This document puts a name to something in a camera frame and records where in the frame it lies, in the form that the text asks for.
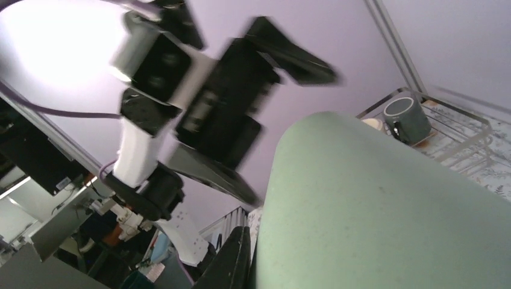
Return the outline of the mint green cup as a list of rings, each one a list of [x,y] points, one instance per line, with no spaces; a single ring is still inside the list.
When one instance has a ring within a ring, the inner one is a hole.
[[[510,203],[334,112],[280,139],[250,288],[509,288]]]

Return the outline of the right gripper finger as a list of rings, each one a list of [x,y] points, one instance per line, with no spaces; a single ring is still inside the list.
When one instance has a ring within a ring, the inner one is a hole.
[[[234,228],[193,289],[243,289],[248,285],[251,265],[250,228]]]

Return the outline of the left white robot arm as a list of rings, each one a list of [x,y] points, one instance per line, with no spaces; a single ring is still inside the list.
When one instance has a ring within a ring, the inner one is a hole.
[[[337,84],[338,74],[266,16],[213,59],[185,1],[125,6],[128,36],[110,65],[127,85],[122,139],[105,183],[152,221],[170,219],[182,202],[183,177],[258,205],[236,169],[262,131],[255,115],[281,83],[278,70],[301,86]]]

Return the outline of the dark grey-green mug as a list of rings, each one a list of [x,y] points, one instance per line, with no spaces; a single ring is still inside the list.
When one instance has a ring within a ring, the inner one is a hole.
[[[431,123],[419,102],[411,97],[394,99],[383,110],[384,122],[391,135],[407,145],[425,140],[431,133]]]

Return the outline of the cream mug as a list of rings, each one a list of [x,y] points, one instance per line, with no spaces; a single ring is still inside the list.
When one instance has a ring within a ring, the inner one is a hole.
[[[384,125],[383,121],[380,119],[368,118],[368,119],[363,119],[362,122],[371,126],[374,129],[384,133],[384,134],[386,133],[385,125]]]

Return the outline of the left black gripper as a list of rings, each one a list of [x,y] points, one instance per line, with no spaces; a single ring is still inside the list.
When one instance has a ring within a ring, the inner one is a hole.
[[[302,86],[338,84],[340,76],[266,16],[253,18],[245,38],[233,39],[209,73],[175,129],[177,139],[190,148],[179,144],[165,166],[258,207],[262,199],[234,170],[262,130],[253,119],[260,101],[280,83],[273,66],[258,52]]]

